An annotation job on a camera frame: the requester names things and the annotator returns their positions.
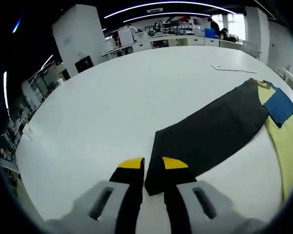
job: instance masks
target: white desk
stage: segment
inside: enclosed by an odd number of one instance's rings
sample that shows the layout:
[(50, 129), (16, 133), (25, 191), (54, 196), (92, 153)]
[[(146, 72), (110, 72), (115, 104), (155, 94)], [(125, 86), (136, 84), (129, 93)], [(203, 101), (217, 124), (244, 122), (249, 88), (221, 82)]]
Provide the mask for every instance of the white desk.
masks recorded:
[[(215, 63), (257, 74), (217, 71), (211, 66)], [(219, 47), (146, 50), (77, 74), (37, 110), (29, 122), (32, 140), (23, 135), (16, 151), (37, 211), (45, 220), (60, 218), (126, 159), (145, 157), (147, 170), (157, 130), (252, 77), (273, 82), (293, 101), (293, 91), (266, 65), (242, 51)], [(246, 217), (269, 221), (279, 208), (280, 170), (265, 127), (242, 150), (197, 179), (229, 196)], [(163, 195), (149, 197), (144, 191), (137, 233), (170, 233)]]
[(292, 88), (293, 90), (293, 74), (286, 70), (285, 68), (281, 69), (282, 73), (285, 75), (285, 82)]
[(137, 42), (134, 43), (132, 45), (127, 45), (127, 46), (123, 46), (121, 48), (117, 48), (114, 50), (111, 50), (109, 52), (106, 52), (104, 54), (102, 54), (102, 57), (105, 57), (106, 60), (111, 60), (112, 59), (112, 54), (119, 52), (121, 50), (124, 50), (125, 48), (129, 48), (135, 45), (142, 45), (142, 44), (150, 44), (152, 42), (155, 41), (159, 41), (159, 40), (172, 40), (172, 39), (185, 39), (187, 40), (186, 45), (191, 45), (191, 40), (192, 39), (199, 39), (202, 40), (203, 43), (201, 45), (209, 45), (208, 41), (214, 41), (216, 42), (218, 45), (218, 47), (226, 47), (226, 48), (230, 48), (230, 49), (237, 49), (237, 50), (242, 50), (243, 49), (243, 45), (240, 43), (234, 43), (231, 41), (227, 41), (227, 40), (220, 40), (220, 39), (211, 39), (211, 38), (205, 38), (205, 37), (197, 37), (197, 36), (187, 36), (187, 35), (170, 35), (170, 34), (163, 34), (161, 36), (154, 36), (154, 37), (150, 37), (148, 40), (143, 41), (143, 42)]

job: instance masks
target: clothing on table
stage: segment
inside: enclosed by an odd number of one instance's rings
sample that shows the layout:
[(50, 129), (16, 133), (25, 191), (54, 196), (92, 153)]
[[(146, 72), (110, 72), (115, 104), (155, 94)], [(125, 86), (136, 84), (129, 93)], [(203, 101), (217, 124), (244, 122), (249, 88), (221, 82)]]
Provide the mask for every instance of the clothing on table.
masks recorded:
[(280, 88), (270, 85), (275, 93), (264, 103), (264, 107), (275, 124), (281, 128), (282, 124), (293, 114), (293, 103)]
[[(262, 104), (265, 104), (276, 91), (266, 82), (257, 84), (259, 99)], [(281, 128), (271, 117), (267, 118), (265, 126), (277, 153), (283, 197), (287, 198), (293, 188), (293, 114), (282, 124)]]
[(245, 81), (201, 110), (155, 134), (145, 180), (149, 195), (167, 183), (162, 157), (178, 159), (198, 176), (243, 148), (268, 117), (254, 80)]

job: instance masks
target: blue cloth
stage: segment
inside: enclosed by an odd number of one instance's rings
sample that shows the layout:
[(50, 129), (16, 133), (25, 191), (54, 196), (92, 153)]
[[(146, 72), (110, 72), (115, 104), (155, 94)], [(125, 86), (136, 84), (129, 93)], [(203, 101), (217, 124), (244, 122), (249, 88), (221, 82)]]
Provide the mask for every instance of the blue cloth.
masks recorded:
[(276, 88), (271, 83), (270, 85), (275, 89), (275, 93), (267, 100), (264, 107), (275, 124), (281, 128), (282, 124), (293, 115), (293, 103), (280, 88)]

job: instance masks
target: white wall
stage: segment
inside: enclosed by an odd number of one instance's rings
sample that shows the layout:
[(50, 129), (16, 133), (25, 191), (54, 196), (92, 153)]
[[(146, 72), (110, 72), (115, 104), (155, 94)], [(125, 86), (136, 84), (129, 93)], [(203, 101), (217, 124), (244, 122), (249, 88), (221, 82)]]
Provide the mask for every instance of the white wall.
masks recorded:
[(269, 54), (269, 26), (268, 26), (268, 19), (267, 15), (260, 9), (258, 9), (258, 15), (259, 15), (259, 25), (260, 25), (260, 32), (261, 32), (261, 56), (260, 60), (264, 63), (268, 63), (268, 54)]
[(293, 74), (293, 37), (288, 29), (276, 22), (269, 21), (270, 46), (268, 66), (274, 71), (290, 65)]
[(93, 65), (102, 60), (104, 35), (97, 9), (75, 5), (52, 26), (62, 61), (71, 77), (76, 75), (75, 63), (90, 56)]
[(269, 27), (267, 15), (257, 7), (245, 7), (246, 9), (246, 35), (248, 42), (257, 46), (262, 52), (260, 61), (268, 63), (269, 56)]
[(154, 19), (146, 19), (146, 20), (142, 20), (142, 21), (138, 21), (134, 23), (128, 22), (128, 24), (131, 24), (131, 26), (134, 26), (137, 29), (144, 30), (145, 26), (154, 25), (156, 22), (160, 22), (162, 20), (167, 20), (167, 19), (168, 17), (161, 17), (161, 18), (154, 18)]
[(204, 28), (210, 28), (210, 22), (207, 21), (207, 17), (206, 18), (200, 18), (200, 17), (196, 17), (197, 19), (199, 19), (201, 21), (201, 24)]
[(59, 65), (55, 66), (54, 69), (56, 70), (57, 74), (60, 74), (65, 70), (65, 65), (64, 63), (60, 63)]

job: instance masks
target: ceiling light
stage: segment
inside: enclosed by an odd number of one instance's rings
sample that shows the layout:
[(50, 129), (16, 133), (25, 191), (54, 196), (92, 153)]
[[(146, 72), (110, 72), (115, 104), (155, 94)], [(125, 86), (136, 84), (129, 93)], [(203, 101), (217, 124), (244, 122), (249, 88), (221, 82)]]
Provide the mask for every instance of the ceiling light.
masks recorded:
[(42, 65), (42, 67), (41, 67), (40, 70), (42, 70), (42, 69), (44, 68), (44, 66), (49, 62), (49, 60), (50, 60), (52, 57), (53, 57), (53, 55), (51, 55), (51, 56), (48, 58), (48, 60)]
[(258, 5), (260, 5), (266, 12), (268, 12), (268, 14), (269, 15), (271, 15), (272, 16), (272, 18), (274, 19), (274, 20), (277, 20), (274, 16), (273, 16), (273, 14), (272, 13), (270, 13), (262, 4), (260, 4), (257, 0), (254, 0)]
[(123, 21), (123, 23), (126, 23), (131, 20), (137, 20), (145, 17), (150, 17), (150, 16), (160, 16), (160, 15), (177, 15), (177, 14), (182, 14), (182, 15), (197, 15), (197, 16), (210, 16), (207, 14), (200, 14), (200, 13), (191, 13), (191, 12), (166, 12), (166, 13), (158, 13), (158, 14), (152, 14), (152, 15), (146, 15), (146, 16), (140, 16), (132, 19), (127, 19)]
[(6, 106), (6, 109), (8, 111), (8, 116), (9, 118), (10, 117), (10, 112), (9, 112), (9, 105), (8, 105), (8, 98), (7, 98), (7, 94), (6, 94), (6, 72), (3, 73), (3, 91), (4, 91), (4, 101), (5, 101), (5, 106)]
[(200, 5), (200, 6), (208, 6), (208, 7), (213, 7), (213, 8), (216, 8), (216, 9), (220, 9), (220, 10), (227, 11), (229, 13), (235, 14), (235, 12), (230, 11), (230, 10), (227, 10), (225, 8), (222, 8), (222, 7), (219, 7), (219, 6), (214, 6), (214, 5), (209, 5), (209, 4), (205, 4), (205, 3), (190, 2), (190, 1), (164, 1), (164, 2), (153, 2), (153, 3), (142, 4), (142, 5), (139, 5), (139, 6), (129, 7), (129, 8), (126, 8), (124, 10), (117, 11), (117, 12), (115, 12), (113, 14), (110, 14), (108, 16), (105, 16), (104, 19), (106, 19), (108, 17), (111, 17), (113, 15), (116, 15), (118, 13), (121, 13), (121, 12), (124, 12), (124, 11), (128, 11), (128, 10), (132, 10), (132, 9), (135, 9), (135, 8), (138, 8), (138, 7), (158, 5), (158, 4), (166, 4), (166, 3), (183, 3), (183, 4), (193, 4), (193, 5)]
[(16, 22), (16, 24), (15, 24), (15, 26), (14, 26), (14, 29), (13, 29), (12, 33), (15, 33), (15, 32), (16, 32), (16, 30), (17, 30), (17, 28), (18, 28), (20, 22), (21, 22), (21, 19), (19, 19), (19, 20)]

